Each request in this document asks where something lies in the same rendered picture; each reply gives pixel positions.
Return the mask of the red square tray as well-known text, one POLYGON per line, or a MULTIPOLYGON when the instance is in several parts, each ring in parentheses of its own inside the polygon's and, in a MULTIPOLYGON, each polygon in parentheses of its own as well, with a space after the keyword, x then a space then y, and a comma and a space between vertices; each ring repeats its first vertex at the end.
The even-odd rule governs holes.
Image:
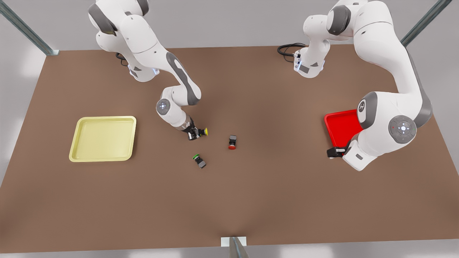
POLYGON ((334 147, 345 147, 354 135, 363 130, 356 109, 328 113, 323 120, 334 147))

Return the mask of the pale yellow square tray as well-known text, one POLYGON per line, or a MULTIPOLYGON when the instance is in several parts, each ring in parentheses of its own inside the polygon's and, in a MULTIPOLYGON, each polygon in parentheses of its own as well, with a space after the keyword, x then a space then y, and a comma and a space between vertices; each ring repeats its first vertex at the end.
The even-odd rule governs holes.
POLYGON ((130 159, 136 122, 134 116, 86 116, 79 119, 69 160, 88 163, 130 159))

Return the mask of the silver frame post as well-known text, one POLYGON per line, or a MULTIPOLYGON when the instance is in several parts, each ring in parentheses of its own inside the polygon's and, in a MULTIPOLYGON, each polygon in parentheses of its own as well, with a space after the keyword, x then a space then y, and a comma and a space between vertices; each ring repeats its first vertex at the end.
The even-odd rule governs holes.
POLYGON ((220 245, 228 247, 228 258, 249 258, 245 250, 247 246, 247 238, 245 236, 221 237, 220 245))
POLYGON ((52 49, 41 39, 3 0, 0 0, 0 14, 5 17, 18 31, 29 39, 40 51, 47 56, 59 55, 58 49, 52 49))
POLYGON ((400 40, 407 47, 453 0, 438 0, 400 40))

